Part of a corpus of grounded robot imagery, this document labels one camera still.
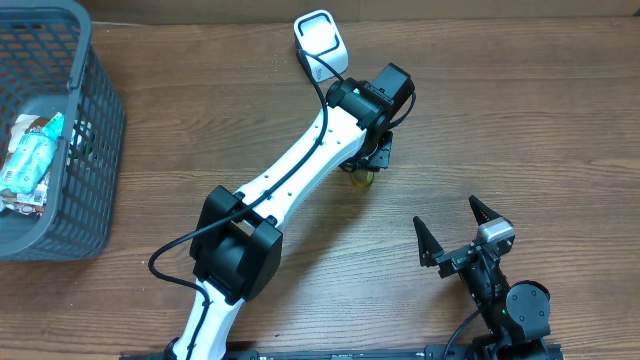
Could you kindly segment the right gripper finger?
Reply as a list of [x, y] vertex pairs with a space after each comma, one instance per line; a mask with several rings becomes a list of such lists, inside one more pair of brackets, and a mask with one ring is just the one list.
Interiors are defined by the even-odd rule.
[[485, 205], [475, 195], [471, 195], [469, 197], [469, 205], [478, 225], [483, 225], [490, 221], [501, 218], [501, 215], [499, 213]]
[[443, 248], [420, 217], [414, 216], [413, 224], [418, 240], [420, 265], [423, 267], [437, 266], [438, 258], [444, 254]]

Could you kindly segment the yellow drink bottle silver cap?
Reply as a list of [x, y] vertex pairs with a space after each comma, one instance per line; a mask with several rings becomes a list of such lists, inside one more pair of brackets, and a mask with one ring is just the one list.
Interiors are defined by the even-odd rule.
[[359, 188], [369, 188], [375, 179], [375, 173], [358, 169], [350, 174], [350, 180], [352, 184]]

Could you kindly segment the mint green snack packet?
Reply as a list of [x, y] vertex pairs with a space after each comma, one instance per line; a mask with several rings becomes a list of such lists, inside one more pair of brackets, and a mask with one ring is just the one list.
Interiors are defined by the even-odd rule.
[[1, 190], [27, 194], [48, 173], [62, 135], [65, 116], [21, 114], [11, 128], [8, 158], [1, 170]]

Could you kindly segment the brown nut pouch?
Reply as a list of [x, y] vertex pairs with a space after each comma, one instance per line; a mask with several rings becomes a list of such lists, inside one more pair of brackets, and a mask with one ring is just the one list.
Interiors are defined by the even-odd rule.
[[[5, 159], [2, 162], [1, 172], [5, 171], [8, 161], [15, 153], [21, 139], [32, 130], [40, 130], [49, 122], [49, 118], [38, 115], [21, 114], [11, 127], [11, 139]], [[50, 172], [41, 179], [34, 191], [27, 194], [11, 192], [6, 188], [1, 189], [1, 211], [14, 211], [21, 215], [42, 216], [47, 201], [47, 191], [50, 181]]]

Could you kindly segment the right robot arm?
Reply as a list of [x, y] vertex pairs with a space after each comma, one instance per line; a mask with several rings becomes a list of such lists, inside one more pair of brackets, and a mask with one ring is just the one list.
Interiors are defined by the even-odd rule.
[[450, 252], [420, 217], [413, 218], [420, 265], [436, 267], [441, 278], [459, 276], [476, 306], [450, 336], [442, 357], [453, 357], [456, 339], [480, 317], [489, 333], [472, 340], [464, 350], [465, 359], [550, 359], [544, 341], [551, 333], [549, 290], [536, 281], [508, 282], [500, 262], [514, 245], [513, 223], [474, 195], [469, 205], [478, 224], [475, 238]]

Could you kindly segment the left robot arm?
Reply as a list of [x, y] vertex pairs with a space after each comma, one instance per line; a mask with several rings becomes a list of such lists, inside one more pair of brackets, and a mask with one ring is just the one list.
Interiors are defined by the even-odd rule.
[[189, 234], [197, 295], [166, 359], [221, 359], [241, 306], [277, 271], [283, 232], [296, 209], [336, 168], [388, 167], [399, 110], [415, 102], [410, 75], [388, 64], [371, 82], [346, 78], [321, 96], [308, 130], [271, 167], [234, 192], [218, 186]]

